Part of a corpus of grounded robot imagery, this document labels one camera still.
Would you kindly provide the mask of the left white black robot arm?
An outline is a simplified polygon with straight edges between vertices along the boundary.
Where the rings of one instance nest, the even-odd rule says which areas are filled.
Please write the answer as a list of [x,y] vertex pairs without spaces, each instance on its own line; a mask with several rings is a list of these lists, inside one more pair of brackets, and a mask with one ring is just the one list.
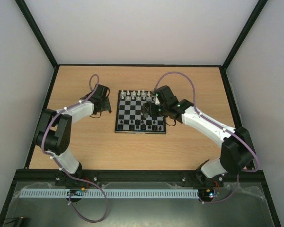
[[111,112],[109,103],[110,89],[98,85],[77,103],[59,110],[46,109],[41,114],[34,143],[42,152],[54,160],[59,169],[70,175],[80,175],[81,163],[70,149],[71,127],[74,123],[103,111]]

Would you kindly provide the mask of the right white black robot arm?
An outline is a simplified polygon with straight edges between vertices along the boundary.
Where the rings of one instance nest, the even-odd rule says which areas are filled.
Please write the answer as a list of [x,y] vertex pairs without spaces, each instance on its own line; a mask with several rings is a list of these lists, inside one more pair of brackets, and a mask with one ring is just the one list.
[[200,184],[208,185],[217,175],[237,175],[255,159],[254,147],[247,129],[236,129],[222,124],[186,99],[178,101],[168,86],[158,88],[154,95],[155,102],[142,106],[144,116],[168,117],[196,129],[220,147],[221,154],[218,158],[205,161],[199,166],[197,180]]

